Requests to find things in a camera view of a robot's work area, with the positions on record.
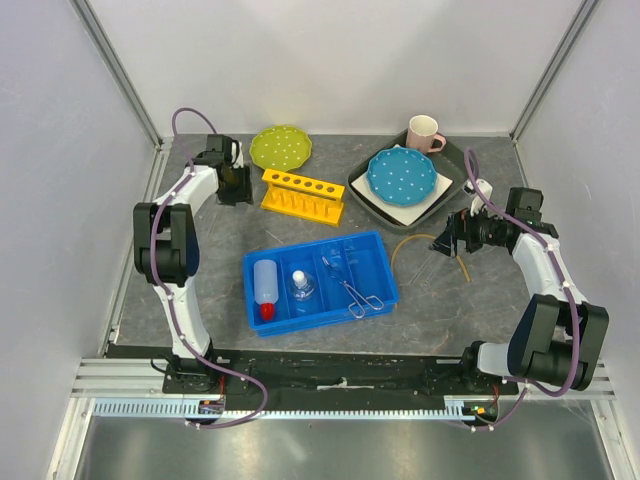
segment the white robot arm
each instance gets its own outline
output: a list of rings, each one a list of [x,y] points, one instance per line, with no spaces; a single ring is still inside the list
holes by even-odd
[[[172,352],[183,359],[194,358],[175,331],[167,296],[173,297],[176,320],[191,348],[205,356],[211,338],[204,328],[195,294],[194,275],[199,263],[198,242],[193,217],[204,202],[217,193],[222,204],[252,201],[251,180],[244,166],[239,142],[224,135],[209,135],[206,150],[194,158],[194,170],[187,166],[180,179],[151,203],[139,203],[134,209],[134,252],[138,272],[145,274],[160,297],[172,337]],[[187,177],[188,184],[178,189]],[[158,205],[173,195],[158,232],[157,264],[160,278],[169,294],[155,285],[150,268],[149,239],[153,216]]]
[[[488,196],[491,188],[487,182],[478,179],[477,184]],[[569,292],[581,319],[580,356],[571,388],[583,390],[593,377],[609,316],[604,308],[587,303],[573,283],[560,256],[555,227],[541,221],[542,201],[539,190],[512,188],[506,208],[508,216],[526,223],[540,239],[509,220],[490,217],[486,209],[478,208],[478,198],[474,198],[471,208],[449,217],[447,228],[431,248],[455,256],[458,240],[465,242],[469,253],[485,244],[502,246],[508,249],[522,270],[531,301],[511,341],[505,344],[474,342],[463,355],[474,368],[488,375],[563,385],[571,370],[572,345],[569,340],[574,336],[567,298]],[[557,340],[557,327],[564,329],[564,341]]]

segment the yellow test tube rack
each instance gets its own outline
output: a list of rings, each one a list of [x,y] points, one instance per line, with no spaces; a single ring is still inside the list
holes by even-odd
[[[261,204],[265,210],[333,227],[340,225],[344,210],[342,185],[270,168],[264,171],[262,181],[269,185]]]

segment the red bottle cap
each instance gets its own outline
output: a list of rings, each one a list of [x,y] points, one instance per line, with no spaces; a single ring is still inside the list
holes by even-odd
[[[273,316],[276,314],[276,307],[273,303],[263,303],[260,305],[260,315],[265,322],[273,320]]]

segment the white wall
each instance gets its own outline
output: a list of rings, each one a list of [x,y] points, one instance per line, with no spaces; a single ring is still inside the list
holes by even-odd
[[[0,15],[0,472],[44,478],[153,149],[67,0]]]
[[[520,142],[543,213],[591,303],[611,320],[604,359],[640,446],[640,3],[600,2]]]
[[[182,105],[226,132],[508,132],[579,3],[91,0],[162,135]]]

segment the polka dot plate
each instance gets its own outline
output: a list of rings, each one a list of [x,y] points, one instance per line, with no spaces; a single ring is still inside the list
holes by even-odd
[[[289,172],[301,167],[311,156],[311,140],[297,127],[276,125],[253,137],[249,153],[253,163],[265,170]]]
[[[395,147],[371,159],[367,180],[382,201],[409,207],[433,193],[438,174],[431,160],[417,150]]]

